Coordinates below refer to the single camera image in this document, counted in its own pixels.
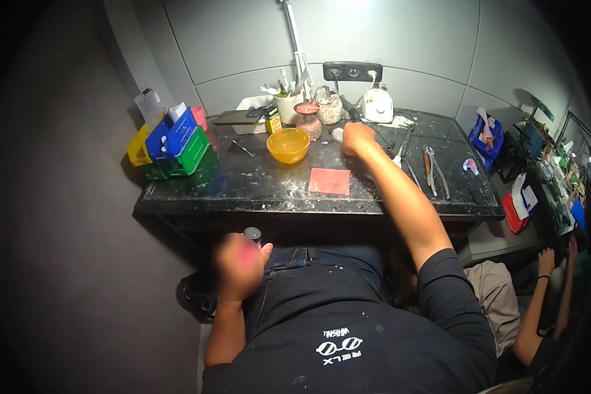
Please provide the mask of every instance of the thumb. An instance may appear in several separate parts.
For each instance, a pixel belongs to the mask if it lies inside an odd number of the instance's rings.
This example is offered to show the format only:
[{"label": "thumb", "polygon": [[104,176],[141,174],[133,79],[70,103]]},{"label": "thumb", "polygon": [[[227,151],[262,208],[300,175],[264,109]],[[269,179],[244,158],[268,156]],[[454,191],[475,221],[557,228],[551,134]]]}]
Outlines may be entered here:
[{"label": "thumb", "polygon": [[260,254],[263,257],[263,263],[267,263],[269,260],[269,256],[272,255],[272,250],[274,249],[273,243],[266,243],[263,248],[260,249]]}]

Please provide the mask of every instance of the hand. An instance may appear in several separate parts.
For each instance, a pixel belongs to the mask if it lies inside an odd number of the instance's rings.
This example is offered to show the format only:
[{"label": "hand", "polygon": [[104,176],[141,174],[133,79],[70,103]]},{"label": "hand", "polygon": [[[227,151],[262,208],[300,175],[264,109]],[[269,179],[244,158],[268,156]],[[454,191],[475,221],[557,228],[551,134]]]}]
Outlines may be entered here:
[{"label": "hand", "polygon": [[573,275],[575,272],[575,259],[578,256],[578,243],[572,235],[569,238],[569,259],[567,260],[567,273]]},{"label": "hand", "polygon": [[343,143],[341,148],[349,156],[358,156],[358,152],[368,144],[377,144],[374,130],[363,123],[346,123],[343,127]]},{"label": "hand", "polygon": [[538,254],[538,276],[551,275],[554,271],[554,249],[547,248]]},{"label": "hand", "polygon": [[228,234],[215,254],[215,265],[219,271],[219,298],[243,301],[252,295],[263,279],[263,267],[273,248],[271,243],[267,243],[259,250],[254,241],[243,234]]}]

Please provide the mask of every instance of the yellow storage bin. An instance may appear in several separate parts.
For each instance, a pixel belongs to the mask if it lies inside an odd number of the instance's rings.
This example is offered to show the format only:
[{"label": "yellow storage bin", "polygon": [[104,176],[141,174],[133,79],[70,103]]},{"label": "yellow storage bin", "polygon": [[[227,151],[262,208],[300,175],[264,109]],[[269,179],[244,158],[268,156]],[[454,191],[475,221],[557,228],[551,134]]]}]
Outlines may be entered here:
[{"label": "yellow storage bin", "polygon": [[[162,118],[165,115],[166,114],[160,115],[158,121],[156,122],[156,126],[162,121]],[[149,157],[147,145],[145,144],[145,141],[147,140],[147,137],[149,137],[149,134],[151,134],[151,131],[153,131],[153,129],[147,132],[147,124],[143,124],[132,139],[132,142],[130,142],[129,146],[127,147],[127,157],[129,157],[129,161],[132,162],[134,167],[153,163],[153,160],[151,160]]]}]

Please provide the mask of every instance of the forearm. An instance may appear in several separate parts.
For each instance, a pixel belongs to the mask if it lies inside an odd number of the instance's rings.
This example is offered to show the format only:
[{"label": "forearm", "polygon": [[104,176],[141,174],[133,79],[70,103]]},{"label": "forearm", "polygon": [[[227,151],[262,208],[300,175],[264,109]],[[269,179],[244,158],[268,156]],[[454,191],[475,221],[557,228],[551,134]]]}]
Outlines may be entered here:
[{"label": "forearm", "polygon": [[512,347],[514,354],[526,367],[530,365],[541,344],[541,337],[536,334],[536,331],[538,329],[538,321],[541,318],[543,298],[545,297],[548,283],[549,279],[546,277],[537,280],[536,289],[532,295],[528,311],[523,316],[519,333]]},{"label": "forearm", "polygon": [[245,321],[240,301],[219,299],[204,364],[229,364],[245,346]]},{"label": "forearm", "polygon": [[431,201],[378,144],[364,145],[357,154],[370,170],[417,271],[434,253],[453,248]]},{"label": "forearm", "polygon": [[567,322],[569,321],[569,304],[571,303],[572,287],[574,285],[574,273],[567,270],[567,280],[565,281],[565,289],[563,290],[563,298],[560,301],[560,309],[558,310],[558,318],[556,320],[556,328],[554,329],[554,335],[552,338],[558,339],[562,334]]}]

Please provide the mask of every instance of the beige pants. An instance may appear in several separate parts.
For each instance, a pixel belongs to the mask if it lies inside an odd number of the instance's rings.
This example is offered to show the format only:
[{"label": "beige pants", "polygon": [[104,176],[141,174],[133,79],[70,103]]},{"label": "beige pants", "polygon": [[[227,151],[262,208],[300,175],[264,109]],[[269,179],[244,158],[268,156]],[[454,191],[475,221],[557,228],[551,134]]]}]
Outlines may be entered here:
[{"label": "beige pants", "polygon": [[496,356],[514,344],[521,326],[517,296],[510,272],[503,263],[486,260],[466,268],[464,273],[473,284],[475,296],[483,306],[495,334]]}]

